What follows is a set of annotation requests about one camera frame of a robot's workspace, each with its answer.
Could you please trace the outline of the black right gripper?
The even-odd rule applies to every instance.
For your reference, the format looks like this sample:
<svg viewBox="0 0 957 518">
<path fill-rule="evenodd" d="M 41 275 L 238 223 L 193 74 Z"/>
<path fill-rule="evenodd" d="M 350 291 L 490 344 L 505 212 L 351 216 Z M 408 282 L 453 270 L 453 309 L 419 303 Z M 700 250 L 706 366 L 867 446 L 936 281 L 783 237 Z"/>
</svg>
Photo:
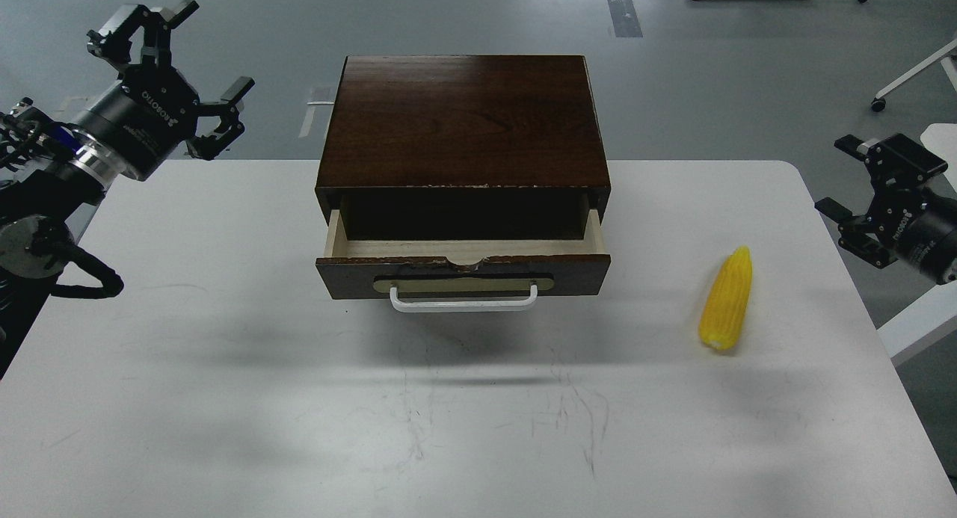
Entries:
<svg viewBox="0 0 957 518">
<path fill-rule="evenodd" d="M 874 192 L 870 216 L 830 197 L 816 201 L 814 208 L 837 225 L 838 246 L 877 269 L 900 260 L 936 284 L 953 283 L 956 201 L 928 188 L 947 162 L 902 133 L 866 142 L 845 135 L 834 147 L 864 164 Z"/>
</svg>

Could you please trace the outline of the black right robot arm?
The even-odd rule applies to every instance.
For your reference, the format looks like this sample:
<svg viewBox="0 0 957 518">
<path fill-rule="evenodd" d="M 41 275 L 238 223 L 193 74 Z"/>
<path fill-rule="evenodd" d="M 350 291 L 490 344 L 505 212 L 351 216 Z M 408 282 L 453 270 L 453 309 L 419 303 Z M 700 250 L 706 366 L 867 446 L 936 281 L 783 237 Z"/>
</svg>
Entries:
<svg viewBox="0 0 957 518">
<path fill-rule="evenodd" d="M 834 147 L 864 164 L 873 189 L 861 215 L 830 197 L 816 202 L 837 225 L 838 245 L 878 269 L 902 260 L 936 284 L 954 282 L 955 200 L 929 187 L 946 173 L 947 162 L 900 133 L 867 142 L 845 135 Z"/>
</svg>

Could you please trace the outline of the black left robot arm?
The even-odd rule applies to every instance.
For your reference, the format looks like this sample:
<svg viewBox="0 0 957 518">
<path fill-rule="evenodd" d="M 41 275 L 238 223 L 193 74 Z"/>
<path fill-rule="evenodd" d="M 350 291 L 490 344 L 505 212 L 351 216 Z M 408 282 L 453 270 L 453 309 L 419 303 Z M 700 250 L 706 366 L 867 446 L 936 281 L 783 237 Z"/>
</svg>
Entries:
<svg viewBox="0 0 957 518">
<path fill-rule="evenodd" d="M 67 221 L 96 206 L 119 176 L 144 181 L 181 144 L 216 157 L 244 132 L 241 101 L 253 88 L 239 76 L 215 102 L 202 102 L 172 64 L 171 35 L 198 10 L 122 6 L 87 50 L 116 69 L 116 81 L 71 122 L 24 98 L 2 115 L 2 369 L 7 371 L 51 297 L 111 299 L 122 277 L 76 242 Z"/>
</svg>

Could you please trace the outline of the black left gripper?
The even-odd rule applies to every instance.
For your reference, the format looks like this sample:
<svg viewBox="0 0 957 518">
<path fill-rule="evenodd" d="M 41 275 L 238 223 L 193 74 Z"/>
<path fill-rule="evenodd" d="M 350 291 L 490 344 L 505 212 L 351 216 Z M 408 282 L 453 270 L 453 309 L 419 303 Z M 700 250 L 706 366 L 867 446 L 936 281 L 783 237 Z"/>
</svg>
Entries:
<svg viewBox="0 0 957 518">
<path fill-rule="evenodd" d="M 131 179 L 147 180 L 182 142 L 192 158 L 213 161 L 244 132 L 241 102 L 253 78 L 239 76 L 218 102 L 199 102 L 198 92 L 172 68 L 171 32 L 199 7 L 195 0 L 172 8 L 124 4 L 99 30 L 87 31 L 87 52 L 123 75 L 74 117 L 74 126 L 119 154 Z M 140 59 L 134 63 L 138 32 Z M 218 126 L 194 135 L 199 117 L 216 117 Z"/>
</svg>

